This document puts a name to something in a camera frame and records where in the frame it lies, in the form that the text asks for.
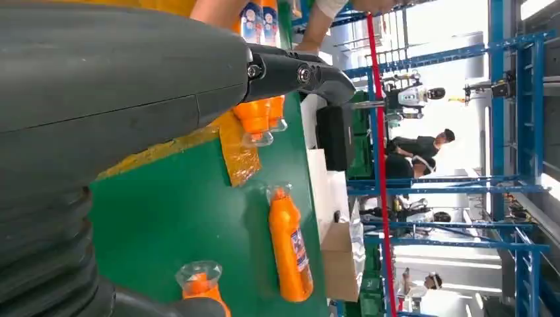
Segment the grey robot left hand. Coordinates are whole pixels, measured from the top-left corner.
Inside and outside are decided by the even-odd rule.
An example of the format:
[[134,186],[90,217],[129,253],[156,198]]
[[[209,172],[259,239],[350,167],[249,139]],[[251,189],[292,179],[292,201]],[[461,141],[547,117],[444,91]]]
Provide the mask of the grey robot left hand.
[[287,94],[348,102],[319,57],[249,44],[160,11],[1,2],[1,315],[224,316],[209,296],[159,304],[98,274],[90,183],[129,155]]

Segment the person's left hand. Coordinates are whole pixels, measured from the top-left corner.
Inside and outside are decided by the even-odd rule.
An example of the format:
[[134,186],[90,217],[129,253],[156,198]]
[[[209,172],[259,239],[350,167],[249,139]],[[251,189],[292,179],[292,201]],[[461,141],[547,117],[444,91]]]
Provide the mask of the person's left hand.
[[293,50],[296,51],[296,52],[318,55],[318,52],[320,51],[320,48],[321,48],[321,43],[320,42],[302,41],[301,43],[297,44],[293,48]]

